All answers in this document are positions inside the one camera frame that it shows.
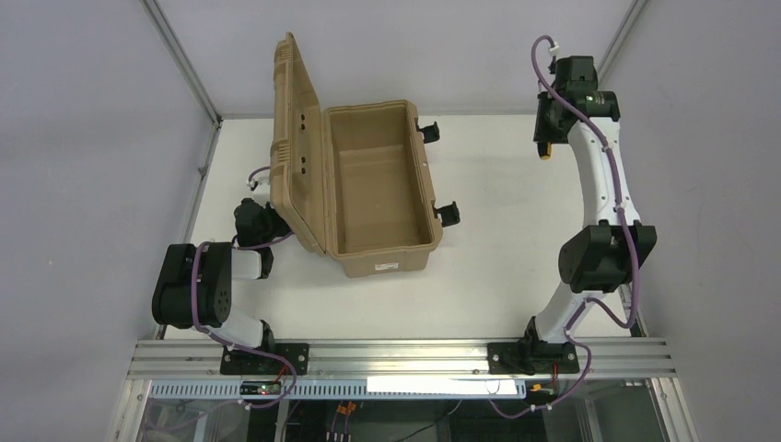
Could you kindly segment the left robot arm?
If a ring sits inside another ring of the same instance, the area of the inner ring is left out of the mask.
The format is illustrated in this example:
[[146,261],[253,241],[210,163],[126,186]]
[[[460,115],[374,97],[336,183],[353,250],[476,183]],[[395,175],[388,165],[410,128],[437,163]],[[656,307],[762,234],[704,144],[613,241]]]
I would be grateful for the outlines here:
[[272,246],[292,230],[268,202],[245,198],[234,210],[231,241],[172,244],[167,248],[151,301],[155,322],[194,329],[229,349],[274,354],[271,326],[235,306],[236,281],[263,280],[274,265]]

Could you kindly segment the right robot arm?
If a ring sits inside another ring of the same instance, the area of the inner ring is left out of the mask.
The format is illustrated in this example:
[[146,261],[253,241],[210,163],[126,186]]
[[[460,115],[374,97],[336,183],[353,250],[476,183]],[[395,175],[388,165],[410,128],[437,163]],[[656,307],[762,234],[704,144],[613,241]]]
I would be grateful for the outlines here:
[[590,56],[554,58],[550,84],[542,84],[533,141],[542,159],[568,145],[577,163],[583,199],[581,230],[559,251],[561,278],[546,307],[519,340],[525,364],[576,361],[571,333],[593,306],[608,312],[605,295],[636,285],[655,247],[655,227],[643,223],[628,190],[620,151],[620,110],[611,91],[599,87]]

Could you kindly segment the black yellow screwdriver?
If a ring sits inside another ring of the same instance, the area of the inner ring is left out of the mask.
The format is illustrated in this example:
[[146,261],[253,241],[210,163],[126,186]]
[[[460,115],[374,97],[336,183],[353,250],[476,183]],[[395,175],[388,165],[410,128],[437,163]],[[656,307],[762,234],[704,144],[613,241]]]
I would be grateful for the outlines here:
[[538,143],[537,152],[541,160],[548,160],[552,155],[552,145],[550,143]]

